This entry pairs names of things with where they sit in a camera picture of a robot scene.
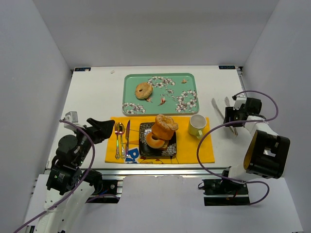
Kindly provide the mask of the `metal serving tongs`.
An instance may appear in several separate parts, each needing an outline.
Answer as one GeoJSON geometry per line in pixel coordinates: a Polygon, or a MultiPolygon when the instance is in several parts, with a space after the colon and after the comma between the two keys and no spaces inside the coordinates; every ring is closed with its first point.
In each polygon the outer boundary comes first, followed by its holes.
{"type": "MultiPolygon", "coordinates": [[[[215,98],[212,98],[211,104],[212,104],[213,108],[216,110],[216,112],[220,115],[222,120],[224,121],[225,120],[225,116],[224,116],[223,112],[220,110],[220,108],[218,107],[215,98]]],[[[233,134],[235,136],[238,136],[238,132],[237,132],[237,130],[234,127],[229,126],[229,129],[233,132],[233,134]]]]}

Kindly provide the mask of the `small glazed orange donut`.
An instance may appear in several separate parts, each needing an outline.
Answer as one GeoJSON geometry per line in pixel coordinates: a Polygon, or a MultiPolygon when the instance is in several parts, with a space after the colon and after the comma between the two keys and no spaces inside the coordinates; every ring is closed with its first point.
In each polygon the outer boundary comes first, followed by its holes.
{"type": "Polygon", "coordinates": [[[159,149],[165,144],[165,141],[163,139],[158,138],[152,132],[146,135],[145,140],[147,145],[153,149],[159,149]]]}

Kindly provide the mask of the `sugared twisted ring bread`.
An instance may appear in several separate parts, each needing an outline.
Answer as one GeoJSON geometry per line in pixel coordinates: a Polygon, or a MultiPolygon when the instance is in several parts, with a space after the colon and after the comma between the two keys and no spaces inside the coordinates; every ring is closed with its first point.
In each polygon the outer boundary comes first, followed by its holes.
{"type": "Polygon", "coordinates": [[[159,114],[155,117],[155,123],[151,127],[151,130],[158,138],[171,140],[178,128],[178,123],[176,123],[172,117],[159,114]]]}

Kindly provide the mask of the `brown bread loaf slice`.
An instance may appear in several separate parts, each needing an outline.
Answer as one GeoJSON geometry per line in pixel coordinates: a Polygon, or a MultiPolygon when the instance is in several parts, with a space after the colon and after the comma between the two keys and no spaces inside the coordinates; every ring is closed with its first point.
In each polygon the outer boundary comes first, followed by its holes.
{"type": "Polygon", "coordinates": [[[166,150],[167,147],[169,146],[169,142],[170,142],[169,140],[165,140],[165,141],[164,141],[164,145],[161,147],[161,149],[162,149],[162,150],[166,150]]]}

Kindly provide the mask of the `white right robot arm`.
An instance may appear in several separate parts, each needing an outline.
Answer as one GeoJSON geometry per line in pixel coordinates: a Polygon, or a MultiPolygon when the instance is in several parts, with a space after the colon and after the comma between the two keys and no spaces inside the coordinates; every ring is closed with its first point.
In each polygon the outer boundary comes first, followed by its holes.
{"type": "Polygon", "coordinates": [[[257,177],[278,179],[282,176],[290,147],[290,140],[274,132],[260,114],[262,102],[256,98],[238,95],[234,106],[225,108],[224,122],[233,122],[230,128],[237,133],[238,127],[249,131],[252,140],[242,165],[228,167],[218,185],[224,193],[240,189],[244,182],[257,177]]]}

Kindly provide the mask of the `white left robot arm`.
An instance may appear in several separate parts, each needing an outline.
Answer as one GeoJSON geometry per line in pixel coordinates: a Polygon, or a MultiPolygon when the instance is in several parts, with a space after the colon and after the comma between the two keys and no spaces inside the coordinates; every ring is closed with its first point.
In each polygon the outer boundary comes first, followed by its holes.
{"type": "Polygon", "coordinates": [[[88,198],[107,192],[100,172],[90,167],[82,171],[80,167],[96,144],[111,137],[115,121],[89,118],[88,127],[67,116],[62,122],[74,133],[58,142],[46,183],[45,214],[39,218],[36,233],[68,233],[88,198]]]}

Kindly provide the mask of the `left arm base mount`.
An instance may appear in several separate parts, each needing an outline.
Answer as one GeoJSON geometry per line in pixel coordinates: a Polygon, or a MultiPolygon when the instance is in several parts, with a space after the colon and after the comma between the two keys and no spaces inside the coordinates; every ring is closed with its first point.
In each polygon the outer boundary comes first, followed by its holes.
{"type": "Polygon", "coordinates": [[[87,199],[87,203],[118,203],[123,187],[123,178],[116,175],[105,175],[99,171],[91,170],[85,182],[93,185],[95,191],[87,199]]]}

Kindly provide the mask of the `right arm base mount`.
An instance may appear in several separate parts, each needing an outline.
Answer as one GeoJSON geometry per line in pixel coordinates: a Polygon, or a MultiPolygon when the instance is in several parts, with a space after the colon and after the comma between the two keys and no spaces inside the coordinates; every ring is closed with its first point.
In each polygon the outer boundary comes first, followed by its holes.
{"type": "Polygon", "coordinates": [[[197,186],[203,191],[205,206],[247,206],[250,204],[245,184],[228,180],[229,168],[222,172],[212,169],[214,178],[203,179],[197,186]]]}

